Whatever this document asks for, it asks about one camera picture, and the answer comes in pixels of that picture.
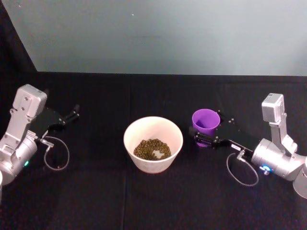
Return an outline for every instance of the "gray wall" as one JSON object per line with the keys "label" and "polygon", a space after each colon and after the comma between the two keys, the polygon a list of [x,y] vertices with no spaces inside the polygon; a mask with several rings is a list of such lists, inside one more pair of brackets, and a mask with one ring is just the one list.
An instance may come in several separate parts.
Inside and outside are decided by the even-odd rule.
{"label": "gray wall", "polygon": [[2,0],[38,71],[306,75],[305,0]]}

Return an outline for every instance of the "black tablecloth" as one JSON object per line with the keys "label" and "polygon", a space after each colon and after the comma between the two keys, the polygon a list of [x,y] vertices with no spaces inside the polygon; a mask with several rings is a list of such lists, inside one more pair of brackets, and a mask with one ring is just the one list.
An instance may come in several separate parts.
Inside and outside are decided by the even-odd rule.
{"label": "black tablecloth", "polygon": [[[55,136],[71,151],[68,168],[53,172],[39,147],[13,183],[3,187],[0,229],[306,229],[307,200],[292,183],[260,174],[253,188],[227,172],[231,149],[200,149],[188,135],[193,112],[221,109],[246,132],[271,138],[261,102],[285,96],[288,134],[307,155],[307,78],[35,73],[0,75],[0,130],[7,127],[16,90],[49,88],[47,106],[66,114],[79,103],[80,120]],[[157,115],[175,122],[184,144],[170,168],[146,174],[133,164],[123,134],[134,120]],[[61,160],[64,150],[58,148]],[[231,161],[245,182],[248,168]]]}

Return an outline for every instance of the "cable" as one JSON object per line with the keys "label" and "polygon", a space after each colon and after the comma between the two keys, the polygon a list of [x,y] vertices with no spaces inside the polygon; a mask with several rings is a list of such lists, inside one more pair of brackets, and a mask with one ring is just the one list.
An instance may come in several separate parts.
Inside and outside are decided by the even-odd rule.
{"label": "cable", "polygon": [[62,141],[62,140],[59,139],[59,138],[55,138],[55,137],[51,137],[51,136],[45,136],[45,138],[51,138],[51,139],[58,140],[58,141],[62,142],[62,144],[65,146],[65,148],[66,148],[66,150],[67,150],[67,162],[66,162],[66,164],[65,164],[62,168],[57,168],[57,169],[56,169],[56,168],[51,167],[51,166],[47,163],[46,156],[47,156],[47,154],[48,154],[48,152],[49,152],[49,150],[50,150],[50,147],[47,148],[47,150],[46,150],[46,152],[45,152],[45,155],[44,155],[44,162],[45,162],[45,165],[46,165],[49,169],[54,170],[54,171],[62,171],[63,169],[65,169],[65,168],[67,167],[67,165],[68,165],[68,163],[69,163],[69,160],[70,160],[70,153],[69,153],[69,149],[68,149],[67,145],[65,144],[64,141]]}
{"label": "cable", "polygon": [[244,186],[247,186],[247,187],[253,187],[253,186],[255,186],[256,184],[258,184],[258,182],[259,182],[258,174],[257,174],[256,170],[255,170],[255,169],[250,165],[250,163],[248,163],[247,161],[243,161],[243,162],[246,163],[246,164],[253,170],[253,172],[255,173],[256,178],[257,178],[257,180],[256,180],[255,183],[253,183],[253,184],[245,184],[245,183],[239,181],[239,180],[232,174],[232,172],[231,172],[230,169],[229,169],[229,164],[228,164],[228,160],[229,160],[229,158],[230,158],[232,155],[235,155],[235,153],[229,154],[229,156],[227,157],[227,160],[226,160],[227,170],[228,170],[228,172],[230,173],[230,175],[231,175],[236,181],[238,181],[241,185],[244,185]]}

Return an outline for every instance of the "plastic cup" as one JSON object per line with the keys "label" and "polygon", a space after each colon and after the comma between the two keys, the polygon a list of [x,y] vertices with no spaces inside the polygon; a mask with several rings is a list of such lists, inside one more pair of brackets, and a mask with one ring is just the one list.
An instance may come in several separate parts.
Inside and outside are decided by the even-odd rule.
{"label": "plastic cup", "polygon": [[[169,146],[170,157],[149,161],[134,155],[134,149],[142,140],[156,138]],[[138,119],[128,126],[124,134],[124,145],[136,167],[146,173],[160,173],[171,165],[180,152],[183,136],[178,126],[170,120],[158,116],[148,116]]]}
{"label": "plastic cup", "polygon": [[[214,131],[219,126],[221,119],[218,113],[211,109],[200,109],[193,114],[192,122],[193,127],[199,132],[213,137]],[[197,143],[197,145],[200,147],[207,147],[207,145],[200,143]]]}

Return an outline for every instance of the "cup rim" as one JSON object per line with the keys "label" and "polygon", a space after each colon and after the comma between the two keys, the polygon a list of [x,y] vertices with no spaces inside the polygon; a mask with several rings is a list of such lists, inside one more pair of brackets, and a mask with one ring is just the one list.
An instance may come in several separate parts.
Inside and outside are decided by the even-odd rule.
{"label": "cup rim", "polygon": [[[144,120],[144,119],[148,119],[148,118],[158,118],[158,119],[161,119],[161,120],[165,120],[165,121],[171,123],[172,125],[174,125],[174,126],[178,129],[178,131],[180,132],[180,146],[179,146],[178,150],[177,150],[174,154],[172,154],[170,157],[165,158],[165,159],[162,159],[162,160],[151,161],[151,160],[145,160],[145,159],[143,159],[143,158],[140,158],[140,157],[138,157],[138,156],[135,156],[134,154],[131,154],[131,153],[128,151],[128,148],[127,148],[126,143],[125,143],[125,135],[126,135],[126,133],[127,133],[127,130],[128,130],[133,124],[135,124],[136,122],[139,122],[140,120]],[[176,156],[178,155],[178,153],[181,151],[182,146],[183,146],[183,135],[182,135],[182,132],[181,132],[180,128],[179,128],[174,122],[172,122],[171,120],[166,119],[166,118],[161,117],[161,116],[145,116],[145,117],[141,117],[141,118],[139,118],[139,119],[133,121],[133,122],[126,128],[125,133],[124,133],[124,139],[123,139],[123,140],[124,140],[125,149],[126,149],[126,151],[128,152],[128,154],[129,154],[130,156],[132,156],[132,157],[134,157],[134,158],[136,158],[136,159],[138,159],[138,160],[141,160],[141,161],[143,161],[143,162],[148,162],[148,163],[159,163],[159,162],[168,161],[168,160],[170,160],[170,159],[176,157]]]}
{"label": "cup rim", "polygon": [[[201,126],[198,126],[198,125],[196,124],[196,122],[194,122],[194,116],[195,116],[195,114],[196,114],[197,112],[203,111],[203,110],[210,111],[210,112],[214,112],[215,114],[217,114],[217,116],[218,116],[218,118],[219,118],[219,122],[218,122],[218,124],[217,124],[216,126],[214,126],[214,127],[212,127],[212,128],[203,128],[203,127],[201,127]],[[196,126],[197,128],[205,129],[205,130],[212,130],[212,129],[215,129],[215,128],[217,128],[217,127],[219,126],[219,124],[221,123],[221,118],[220,118],[220,116],[218,115],[218,113],[217,113],[216,111],[212,110],[212,109],[199,109],[199,110],[196,110],[196,111],[193,113],[193,115],[192,115],[192,123],[195,124],[195,126]]]}

